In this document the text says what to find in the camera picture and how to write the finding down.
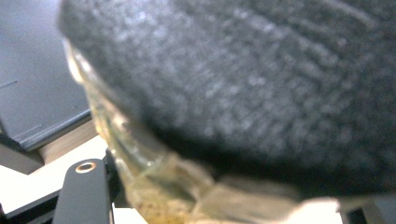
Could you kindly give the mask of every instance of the metal hole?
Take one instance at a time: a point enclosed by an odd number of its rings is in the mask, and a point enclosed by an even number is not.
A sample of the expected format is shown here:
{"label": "metal hole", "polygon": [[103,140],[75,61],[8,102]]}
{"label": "metal hole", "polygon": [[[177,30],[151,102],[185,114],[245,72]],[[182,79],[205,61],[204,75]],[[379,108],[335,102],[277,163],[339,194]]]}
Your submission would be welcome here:
{"label": "metal hole", "polygon": [[96,167],[96,163],[94,162],[91,161],[84,162],[76,168],[76,172],[79,174],[85,174],[95,169],[95,167]]}

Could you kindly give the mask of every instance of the dark gray surface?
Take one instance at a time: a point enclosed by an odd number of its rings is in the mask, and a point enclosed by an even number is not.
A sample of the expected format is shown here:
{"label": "dark gray surface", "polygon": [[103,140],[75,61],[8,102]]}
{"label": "dark gray surface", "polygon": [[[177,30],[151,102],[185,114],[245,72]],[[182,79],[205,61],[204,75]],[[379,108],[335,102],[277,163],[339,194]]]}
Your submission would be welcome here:
{"label": "dark gray surface", "polygon": [[122,110],[220,173],[396,189],[393,0],[64,1]]}
{"label": "dark gray surface", "polygon": [[25,150],[89,118],[55,21],[60,1],[0,1],[0,123]]}
{"label": "dark gray surface", "polygon": [[396,223],[396,195],[374,197],[362,207],[367,224]]}

